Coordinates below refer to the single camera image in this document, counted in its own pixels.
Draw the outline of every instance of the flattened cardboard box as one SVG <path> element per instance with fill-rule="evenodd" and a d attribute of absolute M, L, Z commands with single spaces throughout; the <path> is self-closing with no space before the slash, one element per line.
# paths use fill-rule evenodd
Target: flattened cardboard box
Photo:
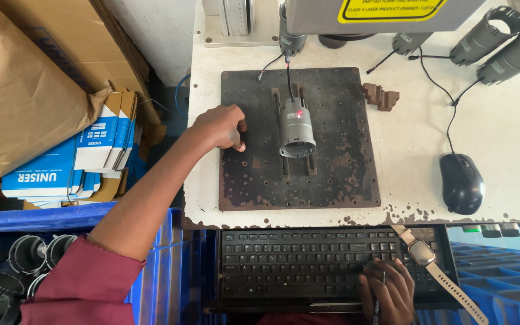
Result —
<path fill-rule="evenodd" d="M 101 0 L 90 1 L 0 0 L 0 11 L 85 92 L 108 79 L 147 100 L 148 64 Z M 160 123 L 151 102 L 138 107 L 138 121 Z"/>

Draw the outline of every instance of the black mouse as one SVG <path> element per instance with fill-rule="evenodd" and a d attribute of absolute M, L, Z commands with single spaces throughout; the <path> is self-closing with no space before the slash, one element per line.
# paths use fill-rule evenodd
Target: black mouse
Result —
<path fill-rule="evenodd" d="M 450 153 L 440 159 L 443 199 L 450 212 L 472 215 L 481 206 L 485 183 L 473 160 L 464 154 Z"/>

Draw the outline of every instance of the yellow warning label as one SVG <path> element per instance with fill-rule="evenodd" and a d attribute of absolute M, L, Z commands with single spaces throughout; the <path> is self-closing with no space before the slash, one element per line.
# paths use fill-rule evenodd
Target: yellow warning label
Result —
<path fill-rule="evenodd" d="M 433 17 L 447 0 L 344 0 L 340 23 L 394 23 Z"/>

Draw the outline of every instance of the white watch strap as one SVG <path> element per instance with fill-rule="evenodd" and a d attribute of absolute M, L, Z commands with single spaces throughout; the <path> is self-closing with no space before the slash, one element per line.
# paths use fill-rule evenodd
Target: white watch strap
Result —
<path fill-rule="evenodd" d="M 412 244 L 416 238 L 411 233 L 410 229 L 401 224 L 391 225 L 392 229 L 399 235 L 399 237 L 407 243 Z M 466 310 L 479 325 L 488 325 L 489 320 L 477 307 L 477 305 L 464 293 L 451 279 L 449 279 L 441 269 L 438 268 L 435 262 L 430 263 L 426 267 L 430 275 L 440 284 L 446 291 L 448 291 Z"/>
<path fill-rule="evenodd" d="M 465 309 L 471 316 L 473 316 L 474 320 L 479 325 L 488 325 L 489 320 L 482 313 L 482 311 L 477 307 L 477 305 L 464 293 L 456 284 L 454 284 L 451 279 L 449 279 L 441 269 L 438 268 L 435 262 L 430 263 L 426 269 L 429 271 L 430 275 L 432 275 L 435 280 L 443 286 L 443 288 L 448 291 Z"/>

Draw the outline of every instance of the black keyboard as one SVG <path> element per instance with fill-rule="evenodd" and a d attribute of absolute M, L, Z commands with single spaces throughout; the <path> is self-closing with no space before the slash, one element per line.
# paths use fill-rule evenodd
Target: black keyboard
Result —
<path fill-rule="evenodd" d="M 450 250 L 448 240 L 441 242 L 435 228 L 411 231 L 431 246 L 444 270 L 441 246 Z M 391 265 L 399 258 L 416 283 L 415 296 L 444 292 L 410 259 L 406 244 L 391 228 L 224 230 L 220 249 L 224 299 L 356 297 L 358 275 L 375 257 Z"/>

